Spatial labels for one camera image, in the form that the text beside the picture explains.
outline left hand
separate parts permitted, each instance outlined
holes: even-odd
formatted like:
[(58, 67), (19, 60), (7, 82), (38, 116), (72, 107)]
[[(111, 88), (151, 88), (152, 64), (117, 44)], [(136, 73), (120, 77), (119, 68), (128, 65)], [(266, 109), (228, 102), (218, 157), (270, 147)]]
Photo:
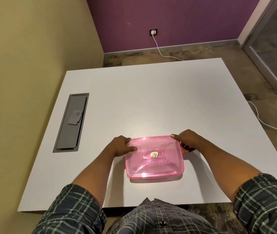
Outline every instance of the left hand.
[(126, 153), (134, 152), (137, 147), (128, 146), (131, 138), (125, 138), (124, 136), (115, 137), (103, 150), (103, 152), (112, 154), (114, 157), (122, 156)]

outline wall socket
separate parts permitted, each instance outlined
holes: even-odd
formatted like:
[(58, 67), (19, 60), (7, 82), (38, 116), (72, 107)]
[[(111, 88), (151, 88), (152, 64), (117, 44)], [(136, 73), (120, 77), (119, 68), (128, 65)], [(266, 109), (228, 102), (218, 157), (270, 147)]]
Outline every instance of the wall socket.
[(154, 36), (156, 36), (158, 34), (158, 29), (149, 30), (149, 36), (152, 36), (152, 33), (154, 33)]

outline white table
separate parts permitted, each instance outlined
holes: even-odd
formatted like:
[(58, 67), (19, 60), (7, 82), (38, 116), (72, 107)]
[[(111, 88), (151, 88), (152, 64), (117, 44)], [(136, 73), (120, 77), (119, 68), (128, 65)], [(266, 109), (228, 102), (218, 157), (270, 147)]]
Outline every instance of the white table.
[[(90, 93), (79, 149), (52, 153), (69, 94)], [(67, 71), (18, 211), (46, 210), (115, 136), (138, 138), (192, 129), (277, 178), (277, 152), (221, 58)], [(109, 176), (104, 207), (228, 202), (199, 154), (170, 181), (130, 181), (124, 158)]]

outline shirt button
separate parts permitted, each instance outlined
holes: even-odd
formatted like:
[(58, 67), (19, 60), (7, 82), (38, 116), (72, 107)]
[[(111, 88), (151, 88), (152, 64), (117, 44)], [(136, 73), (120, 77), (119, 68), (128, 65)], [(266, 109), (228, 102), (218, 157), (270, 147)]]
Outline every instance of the shirt button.
[(161, 220), (159, 223), (160, 223), (161, 226), (166, 226), (167, 225), (167, 222), (164, 221), (164, 220)]

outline white card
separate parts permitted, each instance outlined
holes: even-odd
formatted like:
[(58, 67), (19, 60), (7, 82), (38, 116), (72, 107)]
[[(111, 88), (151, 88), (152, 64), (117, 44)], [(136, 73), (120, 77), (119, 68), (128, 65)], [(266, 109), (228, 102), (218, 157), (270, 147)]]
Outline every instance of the white card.
[(74, 110), (68, 120), (70, 125), (78, 125), (82, 117), (82, 110)]

